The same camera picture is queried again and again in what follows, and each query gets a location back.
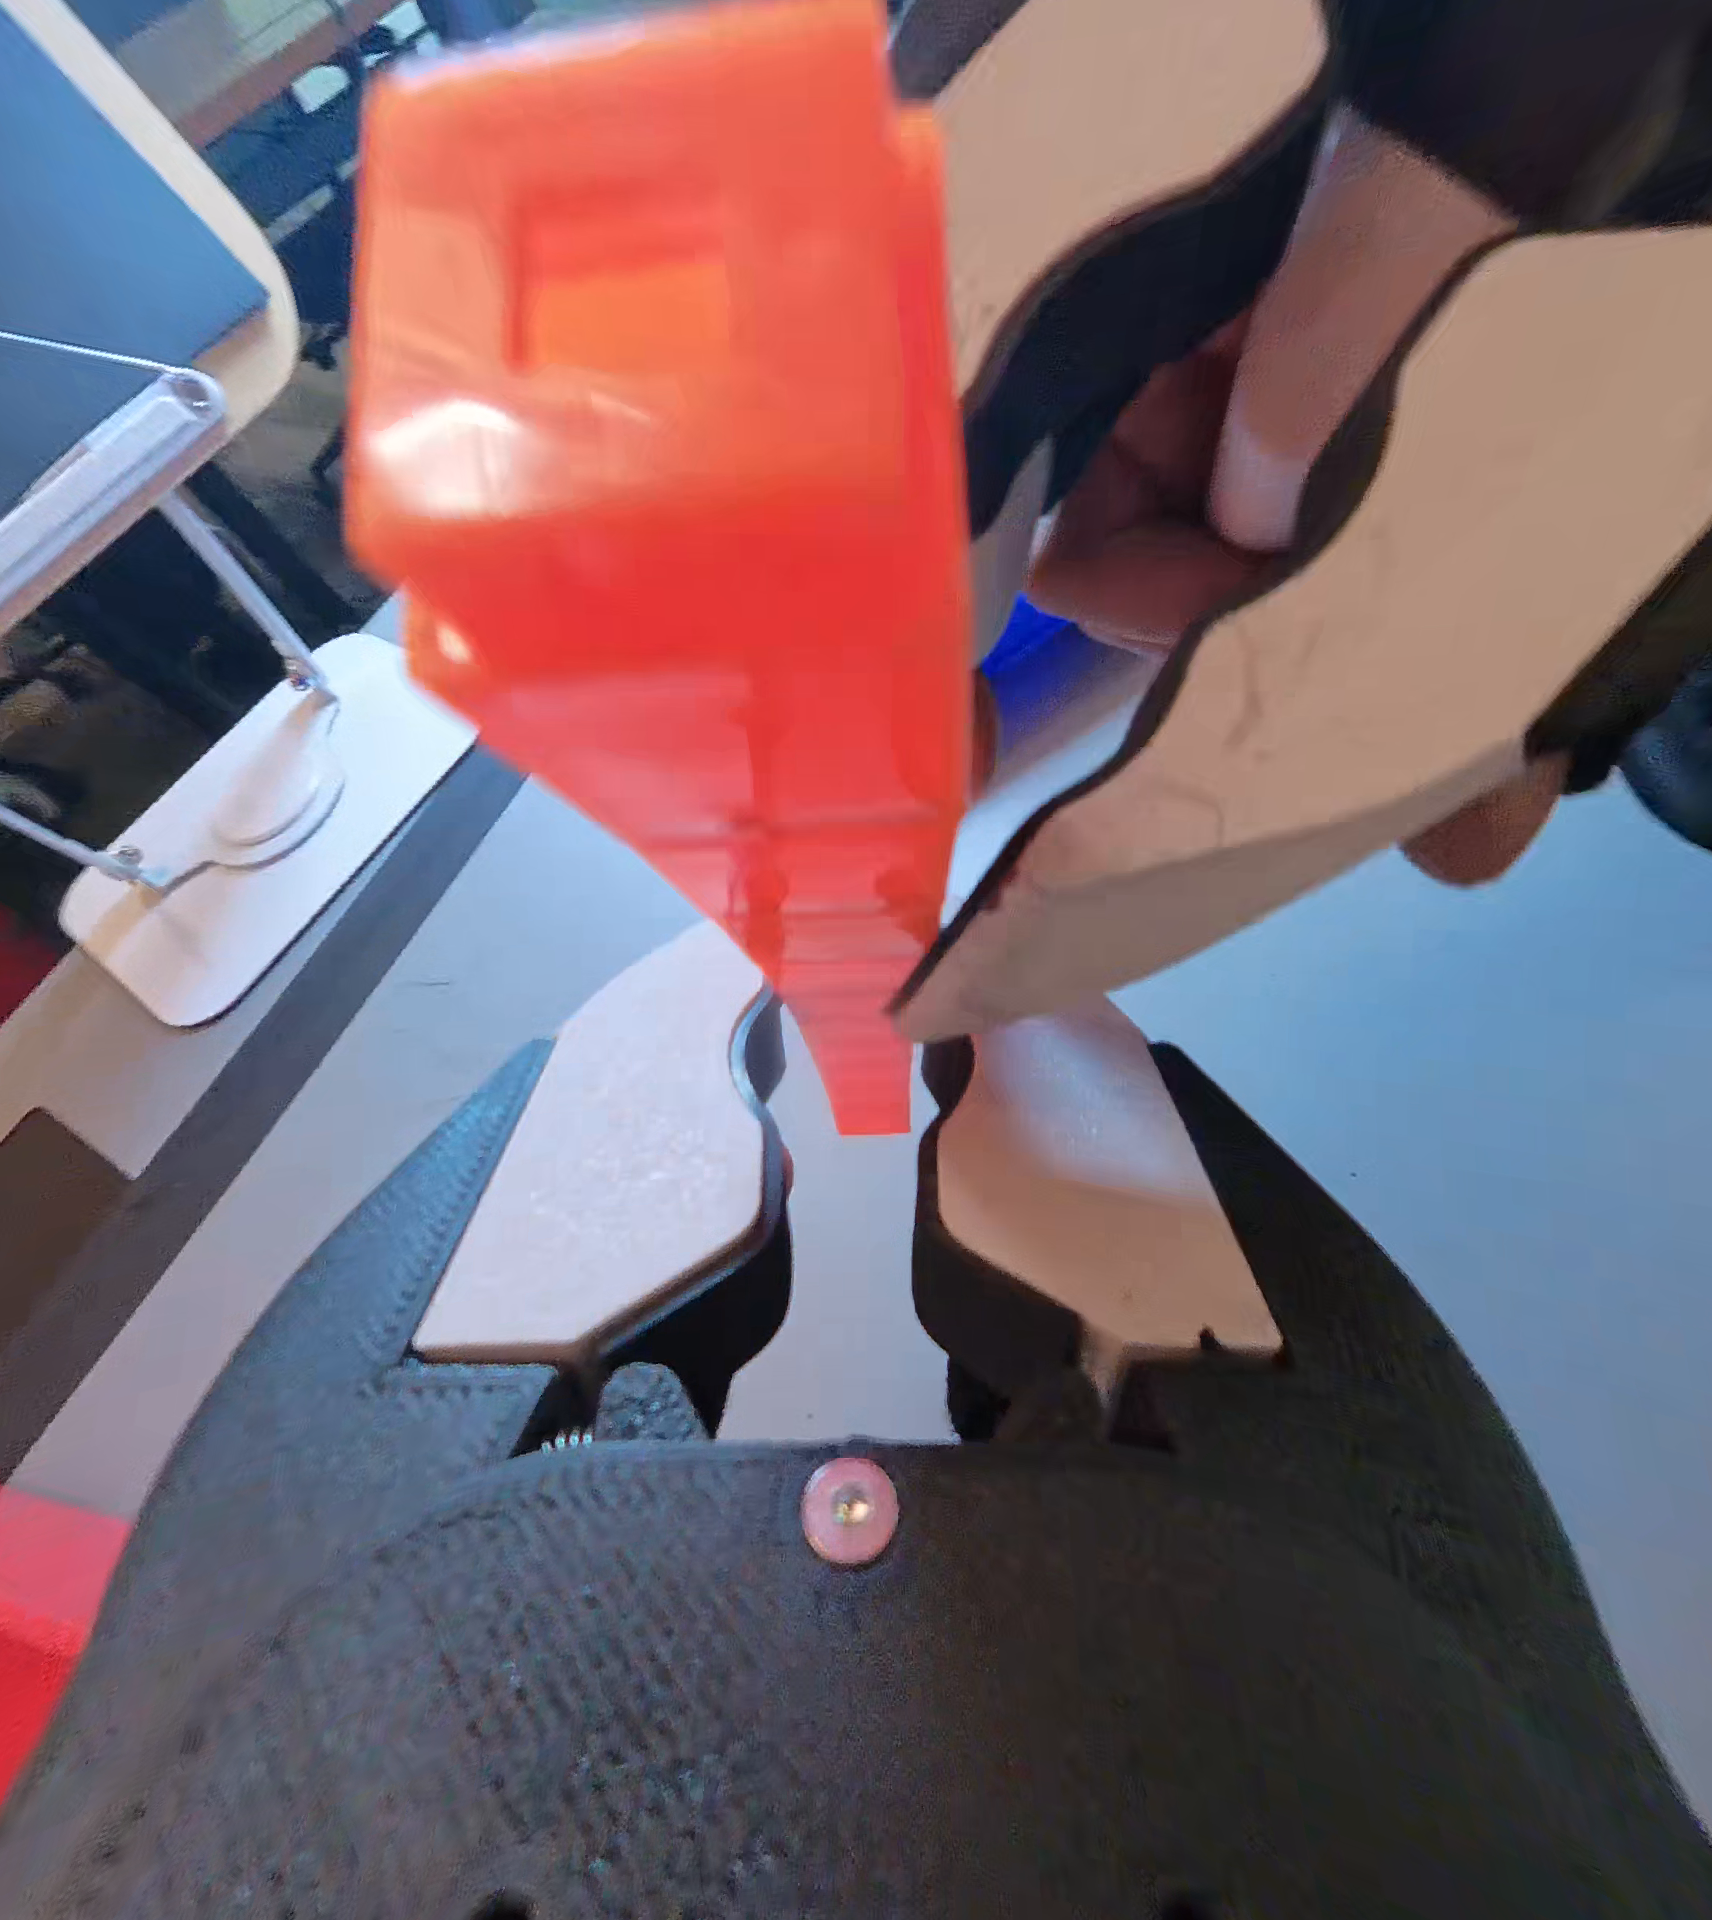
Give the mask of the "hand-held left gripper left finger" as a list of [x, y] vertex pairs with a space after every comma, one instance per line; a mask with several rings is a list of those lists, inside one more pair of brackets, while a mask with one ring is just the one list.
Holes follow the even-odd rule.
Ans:
[[719, 1433], [795, 1295], [785, 1051], [773, 988], [714, 925], [619, 972], [552, 1041], [414, 1357], [549, 1367], [582, 1402], [657, 1367]]

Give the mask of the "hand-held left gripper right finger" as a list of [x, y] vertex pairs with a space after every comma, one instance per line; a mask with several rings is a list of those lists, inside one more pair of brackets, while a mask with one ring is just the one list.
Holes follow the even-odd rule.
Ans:
[[1152, 1043], [1112, 1000], [928, 1045], [920, 1075], [914, 1308], [959, 1439], [1060, 1391], [1106, 1433], [1141, 1376], [1282, 1359]]

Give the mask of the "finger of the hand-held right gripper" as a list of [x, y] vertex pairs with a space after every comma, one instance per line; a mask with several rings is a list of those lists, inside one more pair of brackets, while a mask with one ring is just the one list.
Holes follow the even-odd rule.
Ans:
[[1257, 301], [1331, 94], [1317, 2], [930, 6], [970, 533]]
[[1712, 225], [1474, 254], [1302, 511], [993, 861], [893, 1002], [906, 1041], [1150, 978], [1667, 702], [1712, 649]]

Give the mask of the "blue storage bin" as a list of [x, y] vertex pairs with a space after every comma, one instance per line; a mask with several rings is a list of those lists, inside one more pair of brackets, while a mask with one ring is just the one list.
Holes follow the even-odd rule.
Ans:
[[1022, 593], [978, 670], [999, 708], [1047, 708], [1084, 680], [1086, 649], [1088, 638], [1074, 621]]

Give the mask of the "orange segmented plastic bar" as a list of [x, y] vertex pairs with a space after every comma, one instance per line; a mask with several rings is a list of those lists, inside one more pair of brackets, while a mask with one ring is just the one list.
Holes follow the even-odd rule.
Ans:
[[881, 4], [700, 4], [380, 77], [344, 534], [416, 683], [745, 953], [847, 1137], [973, 765], [937, 119]]

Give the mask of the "wooden desk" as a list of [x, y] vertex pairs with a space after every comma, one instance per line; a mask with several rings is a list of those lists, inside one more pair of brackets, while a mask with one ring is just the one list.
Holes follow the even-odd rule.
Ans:
[[109, 50], [190, 147], [207, 149], [302, 74], [344, 58], [395, 2], [181, 2]]

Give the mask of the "black board book stand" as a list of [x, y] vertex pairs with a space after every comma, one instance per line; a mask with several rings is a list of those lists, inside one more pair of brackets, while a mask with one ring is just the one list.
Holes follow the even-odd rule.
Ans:
[[65, 936], [152, 1021], [227, 1017], [474, 731], [387, 637], [307, 645], [190, 481], [286, 388], [298, 311], [264, 234], [65, 4], [0, 4], [0, 638], [158, 514], [262, 632], [280, 683], [101, 850]]

